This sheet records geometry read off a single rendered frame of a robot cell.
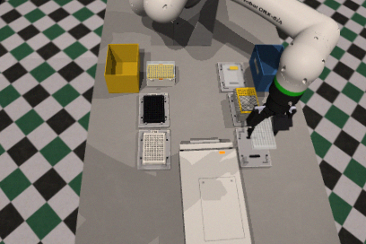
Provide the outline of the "yellow bin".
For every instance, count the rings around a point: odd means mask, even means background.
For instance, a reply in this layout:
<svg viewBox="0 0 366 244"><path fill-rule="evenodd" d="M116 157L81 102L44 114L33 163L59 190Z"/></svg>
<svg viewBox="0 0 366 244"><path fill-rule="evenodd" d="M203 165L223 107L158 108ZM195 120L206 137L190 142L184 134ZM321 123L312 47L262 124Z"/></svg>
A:
<svg viewBox="0 0 366 244"><path fill-rule="evenodd" d="M138 93L140 82L139 45L109 44L105 74L104 77L109 93Z"/></svg>

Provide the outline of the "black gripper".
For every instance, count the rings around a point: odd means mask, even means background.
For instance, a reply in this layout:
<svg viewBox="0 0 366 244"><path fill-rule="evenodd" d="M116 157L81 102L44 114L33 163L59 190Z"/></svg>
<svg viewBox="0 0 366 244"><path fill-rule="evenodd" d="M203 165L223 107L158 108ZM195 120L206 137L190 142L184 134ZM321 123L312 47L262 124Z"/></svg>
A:
<svg viewBox="0 0 366 244"><path fill-rule="evenodd" d="M266 103L263 106L258 106L257 104L255 104L253 110L246 118L247 126L249 127L247 129L248 136L251 136L256 125L258 125L264 119L273 116L274 112L278 114L283 114L287 112L286 115L288 115L288 119L292 119L293 115L297 112L297 110L295 105L292 107L284 107L275 103L271 99L270 95L268 95Z"/></svg>

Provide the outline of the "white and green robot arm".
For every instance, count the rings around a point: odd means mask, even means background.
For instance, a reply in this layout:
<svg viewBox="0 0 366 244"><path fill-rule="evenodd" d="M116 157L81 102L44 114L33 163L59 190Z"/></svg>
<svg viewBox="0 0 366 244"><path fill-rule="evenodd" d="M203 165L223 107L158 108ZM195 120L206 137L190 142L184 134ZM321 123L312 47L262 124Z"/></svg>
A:
<svg viewBox="0 0 366 244"><path fill-rule="evenodd" d="M184 7L201 0L129 0L139 16L158 23L175 21ZM269 87L271 99L284 107L298 103L308 86L323 72L340 38L337 23L297 0L231 0L271 22L293 41L284 49Z"/></svg>

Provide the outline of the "blue open-top bin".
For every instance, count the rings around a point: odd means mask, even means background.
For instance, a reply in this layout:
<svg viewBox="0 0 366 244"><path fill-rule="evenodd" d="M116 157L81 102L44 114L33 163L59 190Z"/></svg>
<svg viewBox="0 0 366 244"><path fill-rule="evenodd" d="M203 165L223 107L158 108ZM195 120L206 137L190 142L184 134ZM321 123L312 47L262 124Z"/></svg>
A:
<svg viewBox="0 0 366 244"><path fill-rule="evenodd" d="M254 46L249 65L256 92L269 92L283 51L283 45L256 44Z"/></svg>

